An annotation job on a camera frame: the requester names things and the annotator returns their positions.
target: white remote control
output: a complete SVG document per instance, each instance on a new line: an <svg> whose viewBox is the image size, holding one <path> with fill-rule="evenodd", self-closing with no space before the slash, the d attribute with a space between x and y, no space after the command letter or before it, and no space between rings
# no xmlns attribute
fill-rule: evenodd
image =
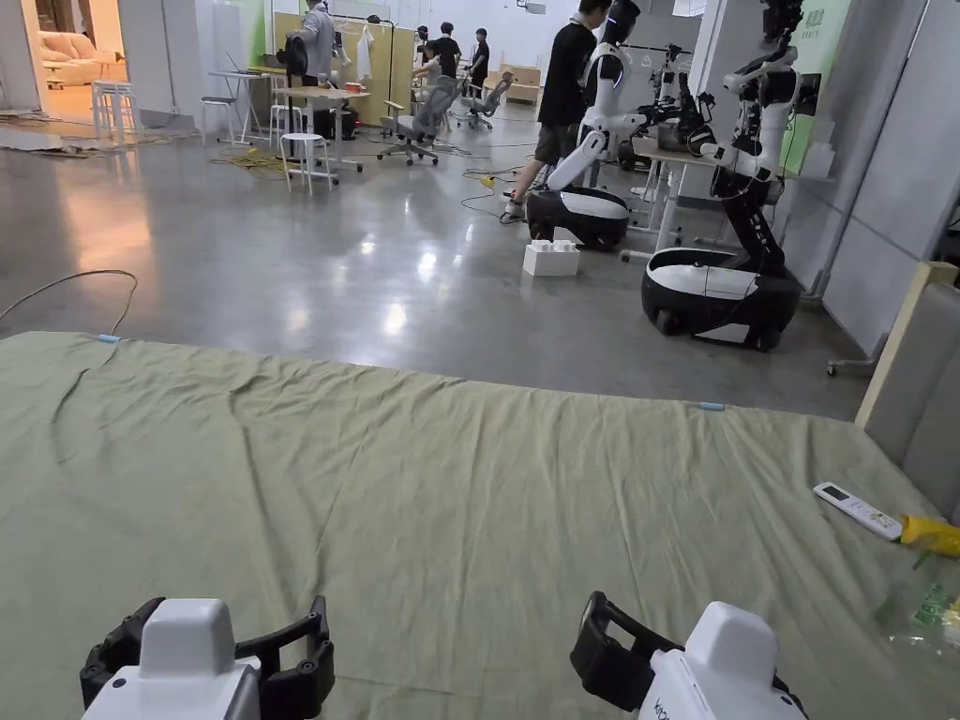
<svg viewBox="0 0 960 720"><path fill-rule="evenodd" d="M882 538L886 540L900 539L903 526L873 505L868 505L856 495L851 495L833 483L823 483L814 488L813 491L830 505L840 508L865 528L872 530Z"/></svg>

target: person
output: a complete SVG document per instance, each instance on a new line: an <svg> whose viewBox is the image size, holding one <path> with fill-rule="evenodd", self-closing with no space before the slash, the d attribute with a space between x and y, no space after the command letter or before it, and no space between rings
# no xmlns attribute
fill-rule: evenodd
<svg viewBox="0 0 960 720"><path fill-rule="evenodd" d="M473 53L473 63L468 70L470 75L470 87L467 88L470 97L480 97L480 90L490 68L490 45L487 44L487 31L480 28L477 31L477 49Z"/></svg>
<svg viewBox="0 0 960 720"><path fill-rule="evenodd" d="M460 45L453 39L453 23L445 22L440 26L442 37L434 40L437 55L440 56L440 67L448 78L457 79L457 67L460 66Z"/></svg>
<svg viewBox="0 0 960 720"><path fill-rule="evenodd" d="M423 67L414 70L414 77L425 78L424 88L433 87L444 73L440 67L440 57L437 55L437 40L427 40L423 46L423 56L426 58Z"/></svg>
<svg viewBox="0 0 960 720"><path fill-rule="evenodd" d="M540 170L558 164L577 147L580 123L588 108L583 83L597 44L593 31L603 25L612 4L612 0L581 0L569 25L554 38L540 100L537 149L534 159L520 172L514 195L507 202L507 214L513 218L523 217L527 191Z"/></svg>
<svg viewBox="0 0 960 720"><path fill-rule="evenodd" d="M420 25L417 28L417 38L420 40L420 45L417 46L417 54L420 56L420 67L423 67L430 62L430 58L426 56L426 43L430 39L430 29L426 25Z"/></svg>
<svg viewBox="0 0 960 720"><path fill-rule="evenodd" d="M333 72L333 45L336 29L330 17L327 0L306 0L309 8L303 18L303 27L287 33L287 37L299 37L306 46L307 70L303 76L305 87L328 84Z"/></svg>
<svg viewBox="0 0 960 720"><path fill-rule="evenodd" d="M423 53L427 58L426 63L423 67L414 70L414 78L424 78L423 87L413 92L414 101L417 103L426 102L426 99L430 97L433 86L437 84L437 80L439 80L444 73L440 66L440 56L437 54L437 40L427 40L423 46ZM445 129L450 129L450 121L446 117L446 114L444 114L444 119L441 121L441 124Z"/></svg>

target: laptop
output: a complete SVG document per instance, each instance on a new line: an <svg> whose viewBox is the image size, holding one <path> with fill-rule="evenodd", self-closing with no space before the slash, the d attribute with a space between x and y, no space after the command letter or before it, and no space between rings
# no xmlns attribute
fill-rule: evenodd
<svg viewBox="0 0 960 720"><path fill-rule="evenodd" d="M256 70L241 70L240 66L236 62L233 62L233 58L230 56L230 53L226 53L226 55L227 59L233 64L233 67L236 68L236 71L241 75L255 75L256 77L263 75L263 73L257 72Z"/></svg>

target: white stool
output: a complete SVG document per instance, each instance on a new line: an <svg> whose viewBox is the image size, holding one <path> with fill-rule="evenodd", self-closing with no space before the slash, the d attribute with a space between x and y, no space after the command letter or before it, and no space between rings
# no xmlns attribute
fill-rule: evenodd
<svg viewBox="0 0 960 720"><path fill-rule="evenodd" d="M287 109L285 105L270 107L270 147L274 147L274 129L276 129L277 138L285 132L306 132L306 126L303 125L303 111L300 108L294 108L294 127L287 127Z"/></svg>
<svg viewBox="0 0 960 720"><path fill-rule="evenodd" d="M211 97L209 95L203 96L200 99L200 139L201 142L206 145L206 109L207 108L223 108L227 113L227 128L230 133L230 144L232 145L235 140L233 139L233 113L230 112L230 109L233 108L233 103L236 101L233 98L218 98Z"/></svg>
<svg viewBox="0 0 960 720"><path fill-rule="evenodd" d="M143 135L140 105L136 102L133 85L115 80L95 80L90 84L90 101L93 108L93 130L100 137L101 130L107 137L117 133L117 142L126 144L125 125L138 136Z"/></svg>
<svg viewBox="0 0 960 720"><path fill-rule="evenodd" d="M287 169L287 154L283 150L285 142L303 143L303 152L300 154L300 184L303 185L303 176L306 175L307 185L310 187L310 195L313 196L313 144L322 142L324 144L324 167L326 168L326 187L333 190L333 181L330 179L330 155L326 149L326 140L312 132L288 132L280 138L280 157L283 158L283 174L287 176L287 190L293 192L290 185L290 171Z"/></svg>

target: sofa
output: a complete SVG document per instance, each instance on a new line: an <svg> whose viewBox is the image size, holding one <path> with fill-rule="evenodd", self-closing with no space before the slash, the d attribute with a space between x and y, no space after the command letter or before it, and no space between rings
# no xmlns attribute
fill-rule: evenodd
<svg viewBox="0 0 960 720"><path fill-rule="evenodd" d="M89 37L79 33L40 32L39 38L48 81L83 85L101 78L116 79L116 56L97 50Z"/></svg>

